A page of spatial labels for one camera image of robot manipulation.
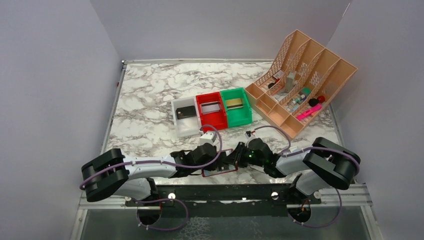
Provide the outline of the red leather card holder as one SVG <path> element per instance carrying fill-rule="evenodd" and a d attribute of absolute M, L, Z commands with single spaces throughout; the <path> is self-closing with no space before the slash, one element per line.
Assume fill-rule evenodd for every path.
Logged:
<path fill-rule="evenodd" d="M 203 169 L 201 172 L 201 175 L 204 178 L 206 178 L 206 177 L 211 177 L 211 176 L 216 176 L 216 175 L 221 175 L 221 174 L 237 171 L 238 170 L 237 166 L 230 165 L 224 162 L 224 158 L 226 158 L 232 152 L 233 152 L 232 148 L 224 150 L 220 154 L 219 158 L 214 162 L 214 165 L 212 166 L 212 168 L 210 170 Z"/>

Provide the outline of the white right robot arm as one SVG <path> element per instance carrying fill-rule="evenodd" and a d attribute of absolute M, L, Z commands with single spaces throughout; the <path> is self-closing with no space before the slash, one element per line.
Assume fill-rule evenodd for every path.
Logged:
<path fill-rule="evenodd" d="M 254 138 L 248 144 L 240 142 L 223 162 L 240 168 L 259 166 L 272 178 L 297 173 L 284 196 L 300 202 L 328 187 L 347 190 L 360 172 L 361 158 L 324 137 L 316 138 L 312 146 L 285 154 L 272 152 L 261 138 Z"/>

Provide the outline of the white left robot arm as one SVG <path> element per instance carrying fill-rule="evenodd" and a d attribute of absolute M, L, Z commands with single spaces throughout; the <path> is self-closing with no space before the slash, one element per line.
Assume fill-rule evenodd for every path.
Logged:
<path fill-rule="evenodd" d="M 204 143 L 193 150 L 173 151 L 160 157 L 129 157 L 112 148 L 81 167 L 88 202 L 105 200 L 112 195 L 145 200 L 154 194 L 153 178 L 184 178 L 214 167 L 225 153 L 222 147 Z"/>

